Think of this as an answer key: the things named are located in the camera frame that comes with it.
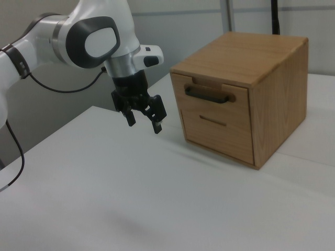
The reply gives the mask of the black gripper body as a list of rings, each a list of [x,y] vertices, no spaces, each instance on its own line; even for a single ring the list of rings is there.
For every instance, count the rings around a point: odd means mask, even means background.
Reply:
[[[127,77],[112,78],[115,90],[111,93],[115,109],[143,111],[149,105],[148,82],[144,71],[138,71]]]

